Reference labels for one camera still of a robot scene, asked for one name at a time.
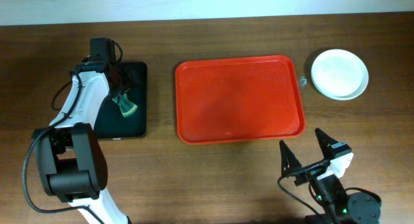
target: round white plate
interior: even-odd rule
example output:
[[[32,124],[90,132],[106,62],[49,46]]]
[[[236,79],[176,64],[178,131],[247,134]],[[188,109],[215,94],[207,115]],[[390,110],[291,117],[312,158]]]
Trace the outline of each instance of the round white plate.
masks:
[[[312,81],[319,92],[335,100],[350,100],[365,91],[368,70],[355,54],[341,49],[321,53],[312,64]]]

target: red tray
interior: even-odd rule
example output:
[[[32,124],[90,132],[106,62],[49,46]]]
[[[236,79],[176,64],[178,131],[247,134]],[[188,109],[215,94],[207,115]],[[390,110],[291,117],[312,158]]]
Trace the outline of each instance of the red tray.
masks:
[[[184,62],[175,90],[178,134],[188,144],[296,137],[305,129],[286,56]]]

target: black bracket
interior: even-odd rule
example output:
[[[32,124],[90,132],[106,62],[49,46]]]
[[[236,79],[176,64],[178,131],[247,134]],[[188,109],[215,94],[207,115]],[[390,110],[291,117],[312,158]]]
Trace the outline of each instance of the black bracket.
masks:
[[[34,131],[32,138],[43,129]],[[73,159],[59,159],[66,150],[74,150]],[[99,198],[106,187],[108,169],[105,157],[90,124],[51,131],[34,146],[43,189],[61,202],[90,197]]]

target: brown tabletop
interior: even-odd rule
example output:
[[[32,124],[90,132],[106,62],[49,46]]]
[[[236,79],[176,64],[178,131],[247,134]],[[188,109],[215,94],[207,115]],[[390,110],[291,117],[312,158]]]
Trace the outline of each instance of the brown tabletop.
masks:
[[[147,135],[102,141],[108,189],[133,223],[242,223],[301,219],[311,211],[277,186],[277,140],[190,146],[177,136],[173,72],[186,60],[284,54],[292,59],[307,127],[286,140],[302,165],[322,158],[314,129],[352,147],[344,187],[376,192],[382,223],[411,223],[414,214],[414,13],[257,17],[0,27],[1,223],[86,223],[78,211],[38,214],[22,193],[23,157],[35,128],[57,115],[54,93],[89,53],[89,39],[111,38],[125,61],[148,66]],[[314,88],[312,60],[345,49],[367,65],[366,91],[331,100]],[[58,99],[62,104],[68,91]],[[34,157],[28,186],[42,208],[66,207],[48,197]],[[287,189],[322,209],[307,186]]]

